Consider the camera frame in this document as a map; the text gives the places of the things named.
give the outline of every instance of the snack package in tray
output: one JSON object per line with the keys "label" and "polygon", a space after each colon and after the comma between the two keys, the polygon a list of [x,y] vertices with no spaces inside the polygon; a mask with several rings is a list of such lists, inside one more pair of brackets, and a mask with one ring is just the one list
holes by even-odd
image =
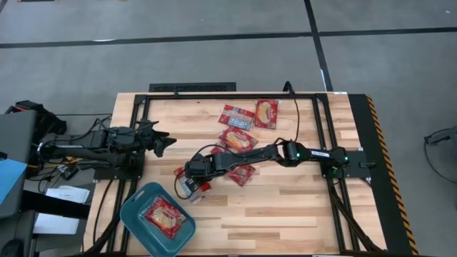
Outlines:
{"label": "snack package in tray", "polygon": [[254,113],[251,111],[225,105],[219,117],[219,122],[249,131],[251,130],[253,118]]}
{"label": "snack package in tray", "polygon": [[224,130],[219,138],[224,143],[226,143],[227,146],[236,149],[238,152],[252,150],[258,143],[255,138],[249,136],[241,129],[234,127],[229,127],[228,129]]}
{"label": "snack package in tray", "polygon": [[278,100],[259,99],[256,107],[254,125],[259,128],[276,129],[278,117]]}
{"label": "snack package in tray", "polygon": [[185,215],[160,196],[156,196],[144,218],[155,224],[170,239],[174,238],[187,220]]}
{"label": "snack package in tray", "polygon": [[244,186],[248,182],[256,169],[251,165],[239,166],[227,173],[227,176],[233,179],[238,185]]}
{"label": "snack package in tray", "polygon": [[203,184],[195,182],[192,178],[187,178],[184,175],[183,167],[177,168],[173,171],[175,176],[178,177],[178,181],[181,184],[183,190],[186,192],[187,196],[190,196],[193,192],[192,196],[189,198],[189,201],[193,204],[197,204],[207,193],[211,191],[211,186],[208,182]]}

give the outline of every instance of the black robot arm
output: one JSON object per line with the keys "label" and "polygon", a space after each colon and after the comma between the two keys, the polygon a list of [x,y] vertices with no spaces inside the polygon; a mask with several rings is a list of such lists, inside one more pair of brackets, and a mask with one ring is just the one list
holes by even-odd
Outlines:
{"label": "black robot arm", "polygon": [[91,166],[98,167],[99,179],[131,179],[142,174],[144,153],[154,150],[162,157],[164,149],[176,142],[169,133],[155,131],[158,121],[138,121],[138,128],[104,126],[81,136],[46,135],[39,144],[37,154],[41,162],[66,156],[90,160]]}
{"label": "black robot arm", "polygon": [[[282,146],[283,156],[279,153],[279,146]],[[338,147],[330,151],[309,149],[301,143],[278,138],[275,143],[243,153],[224,152],[207,156],[197,154],[186,162],[185,172],[188,178],[210,181],[238,166],[262,161],[275,161],[284,167],[297,167],[304,161],[324,162],[333,168],[348,164],[344,148]]]}

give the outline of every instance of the black mount bracket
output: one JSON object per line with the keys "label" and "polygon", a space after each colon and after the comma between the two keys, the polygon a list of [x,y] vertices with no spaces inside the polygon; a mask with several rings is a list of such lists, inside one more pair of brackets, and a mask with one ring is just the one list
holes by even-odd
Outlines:
{"label": "black mount bracket", "polygon": [[366,156],[363,151],[347,151],[346,155],[349,158],[349,165],[345,169],[333,171],[332,178],[370,178],[370,167],[373,163],[366,162]]}

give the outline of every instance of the white paper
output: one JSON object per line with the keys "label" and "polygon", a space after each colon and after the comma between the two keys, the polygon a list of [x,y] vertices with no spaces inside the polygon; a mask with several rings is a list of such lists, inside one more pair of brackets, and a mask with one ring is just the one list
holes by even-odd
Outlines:
{"label": "white paper", "polygon": [[[46,191],[47,196],[76,203],[85,203],[89,193],[90,191],[87,189],[73,186],[60,186]],[[74,235],[78,229],[78,224],[79,219],[77,218],[40,213],[35,222],[34,233]]]}

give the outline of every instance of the white label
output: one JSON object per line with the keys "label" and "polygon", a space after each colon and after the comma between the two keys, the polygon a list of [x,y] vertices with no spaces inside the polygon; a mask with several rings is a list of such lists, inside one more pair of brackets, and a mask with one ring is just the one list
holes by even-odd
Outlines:
{"label": "white label", "polygon": [[328,154],[328,153],[323,153],[323,152],[318,152],[318,151],[311,151],[311,154],[330,158],[330,154]]}

